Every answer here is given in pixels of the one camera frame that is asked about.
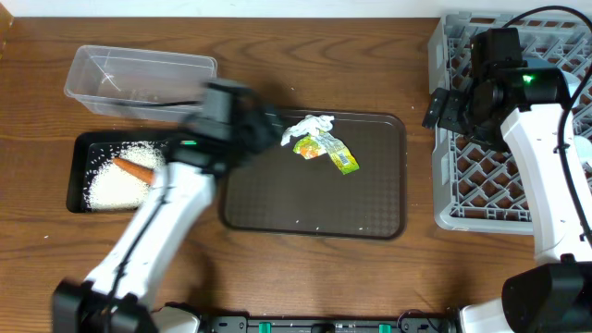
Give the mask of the pile of white rice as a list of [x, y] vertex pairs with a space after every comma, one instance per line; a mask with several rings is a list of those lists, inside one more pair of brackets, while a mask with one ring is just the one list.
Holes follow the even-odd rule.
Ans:
[[156, 171], [165, 165], [160, 141], [106, 142], [90, 146], [82, 184], [82, 207], [90, 211], [130, 210], [146, 199], [151, 185], [117, 166], [116, 158]]

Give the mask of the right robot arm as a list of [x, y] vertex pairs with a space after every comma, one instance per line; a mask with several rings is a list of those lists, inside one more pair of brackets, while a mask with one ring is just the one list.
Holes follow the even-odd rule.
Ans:
[[524, 61], [478, 67], [468, 92], [431, 87], [424, 127], [512, 154], [533, 223], [536, 266], [458, 314], [461, 332], [591, 329], [591, 191], [563, 73]]

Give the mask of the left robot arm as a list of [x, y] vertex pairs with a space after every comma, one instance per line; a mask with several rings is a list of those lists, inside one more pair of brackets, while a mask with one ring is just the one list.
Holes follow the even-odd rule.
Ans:
[[52, 296], [54, 332], [197, 332], [201, 318], [182, 304], [155, 309], [179, 246], [216, 197], [216, 182], [273, 146], [282, 126], [271, 105], [247, 86], [211, 80], [202, 108], [169, 139], [146, 201], [111, 252], [81, 282], [64, 280]]

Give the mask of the dark blue plate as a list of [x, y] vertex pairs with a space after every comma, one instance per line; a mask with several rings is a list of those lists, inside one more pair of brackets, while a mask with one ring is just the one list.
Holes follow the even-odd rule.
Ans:
[[555, 63], [548, 60], [528, 56], [524, 59], [528, 68], [557, 68]]

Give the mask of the white cup sideways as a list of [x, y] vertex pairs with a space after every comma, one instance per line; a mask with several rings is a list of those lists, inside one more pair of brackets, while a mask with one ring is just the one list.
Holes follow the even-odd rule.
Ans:
[[577, 152], [580, 164], [585, 170], [591, 171], [592, 167], [592, 142], [584, 136], [575, 135], [573, 143]]

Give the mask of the orange carrot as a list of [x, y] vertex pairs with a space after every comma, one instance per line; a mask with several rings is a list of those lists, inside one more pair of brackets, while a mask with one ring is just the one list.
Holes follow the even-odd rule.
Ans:
[[115, 157], [113, 159], [113, 163], [125, 172], [132, 175], [134, 178], [148, 185], [152, 185], [154, 183], [154, 171], [151, 168], [135, 164], [119, 157]]

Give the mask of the light blue bowl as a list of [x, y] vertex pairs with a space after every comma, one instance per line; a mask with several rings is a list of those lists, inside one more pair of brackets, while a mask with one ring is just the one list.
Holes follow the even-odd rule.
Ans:
[[577, 76], [575, 76], [574, 74], [572, 74], [570, 72], [562, 71], [561, 73], [562, 73], [563, 77], [565, 78], [570, 97], [573, 97], [578, 86], [581, 83], [581, 80]]

